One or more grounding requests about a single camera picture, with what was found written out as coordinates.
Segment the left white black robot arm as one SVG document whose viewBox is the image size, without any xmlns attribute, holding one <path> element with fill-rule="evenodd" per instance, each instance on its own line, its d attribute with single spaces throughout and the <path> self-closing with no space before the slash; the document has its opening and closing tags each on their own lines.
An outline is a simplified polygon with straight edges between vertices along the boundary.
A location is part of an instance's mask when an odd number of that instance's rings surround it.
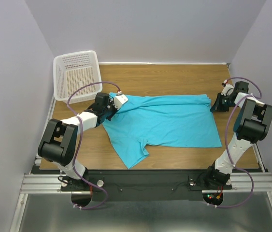
<svg viewBox="0 0 272 232">
<path fill-rule="evenodd" d="M 63 187 L 73 185 L 77 190 L 92 187 L 92 184 L 88 183 L 87 168 L 76 158 L 76 152 L 80 148 L 77 136 L 82 136 L 88 129 L 98 127 L 105 120 L 110 121 L 127 101 L 123 94 L 111 97 L 106 93 L 98 93 L 94 103 L 82 113 L 64 120 L 48 121 L 37 154 L 66 174 L 66 177 L 58 178 Z"/>
</svg>

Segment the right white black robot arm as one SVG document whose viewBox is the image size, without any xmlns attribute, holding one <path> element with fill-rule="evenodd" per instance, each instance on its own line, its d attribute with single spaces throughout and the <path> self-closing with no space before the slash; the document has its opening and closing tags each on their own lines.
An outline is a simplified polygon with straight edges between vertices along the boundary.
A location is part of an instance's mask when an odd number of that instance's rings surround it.
<svg viewBox="0 0 272 232">
<path fill-rule="evenodd" d="M 204 185 L 210 189 L 230 185 L 230 174 L 236 168 L 238 160 L 253 144 L 265 139 L 272 122 L 272 105 L 261 102 L 261 96 L 256 97 L 249 93 L 246 78 L 242 78 L 235 85 L 231 85 L 226 79 L 222 86 L 223 90 L 218 93 L 210 111 L 228 112 L 230 108 L 240 108 L 240 112 L 233 126 L 231 141 L 227 142 L 227 124 L 224 134 L 226 149 L 208 167 L 203 177 Z"/>
</svg>

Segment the turquoise t-shirt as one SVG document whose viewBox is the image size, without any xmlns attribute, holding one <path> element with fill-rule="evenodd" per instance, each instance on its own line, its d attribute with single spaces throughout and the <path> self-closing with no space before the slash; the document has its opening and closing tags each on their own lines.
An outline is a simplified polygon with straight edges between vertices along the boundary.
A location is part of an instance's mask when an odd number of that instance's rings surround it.
<svg viewBox="0 0 272 232">
<path fill-rule="evenodd" d="M 127 96 L 128 101 L 103 122 L 115 152 L 130 169 L 149 156 L 147 145 L 216 148 L 221 141 L 211 99 L 200 95 Z"/>
</svg>

